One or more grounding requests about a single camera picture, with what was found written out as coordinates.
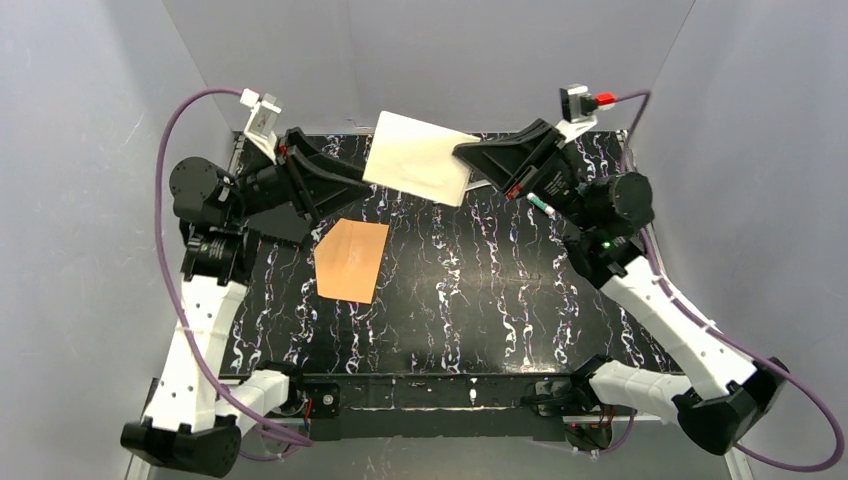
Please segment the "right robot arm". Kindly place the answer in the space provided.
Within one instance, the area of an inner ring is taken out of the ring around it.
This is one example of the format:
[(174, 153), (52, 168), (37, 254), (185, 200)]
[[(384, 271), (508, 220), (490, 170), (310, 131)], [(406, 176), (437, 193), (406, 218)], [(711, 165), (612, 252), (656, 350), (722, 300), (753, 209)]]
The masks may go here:
[(716, 455), (770, 410), (783, 378), (693, 321), (654, 271), (638, 239), (654, 217), (646, 176), (591, 174), (574, 140), (543, 120), (498, 140), (461, 143), (453, 153), (506, 197), (537, 198), (562, 216), (572, 269), (637, 320), (679, 366), (678, 373), (663, 374), (595, 356), (571, 374), (563, 392), (569, 403), (657, 416)]

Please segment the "tan letter paper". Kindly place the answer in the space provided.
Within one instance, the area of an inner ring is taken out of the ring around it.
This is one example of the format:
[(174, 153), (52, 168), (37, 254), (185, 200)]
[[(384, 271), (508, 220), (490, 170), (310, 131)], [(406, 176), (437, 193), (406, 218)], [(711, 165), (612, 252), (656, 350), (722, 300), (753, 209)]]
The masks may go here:
[(382, 111), (363, 180), (429, 201), (462, 204), (471, 168), (453, 155), (456, 146), (480, 139), (460, 131)]

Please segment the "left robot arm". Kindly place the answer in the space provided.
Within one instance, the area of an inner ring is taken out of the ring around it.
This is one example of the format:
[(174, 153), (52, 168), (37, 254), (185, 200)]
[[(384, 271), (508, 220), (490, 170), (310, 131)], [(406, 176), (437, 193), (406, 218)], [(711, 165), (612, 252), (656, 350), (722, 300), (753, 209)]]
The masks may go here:
[(299, 367), (263, 361), (230, 387), (218, 375), (258, 246), (284, 236), (281, 209), (315, 225), (368, 194), (363, 175), (362, 166), (324, 153), (298, 128), (270, 152), (252, 147), (235, 172), (199, 156), (173, 168), (168, 187), (185, 254), (180, 279), (166, 286), (177, 323), (149, 403), (123, 427), (125, 449), (160, 468), (222, 478), (259, 424), (285, 454), (310, 444), (305, 432), (270, 420), (276, 409), (308, 417), (314, 394)]

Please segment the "orange envelope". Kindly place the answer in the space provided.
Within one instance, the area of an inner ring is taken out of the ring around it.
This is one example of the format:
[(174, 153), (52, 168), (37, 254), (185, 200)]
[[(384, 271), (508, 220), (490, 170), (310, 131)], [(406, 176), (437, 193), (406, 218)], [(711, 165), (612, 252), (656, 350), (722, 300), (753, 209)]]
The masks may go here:
[(317, 294), (371, 304), (388, 230), (385, 224), (338, 220), (314, 249)]

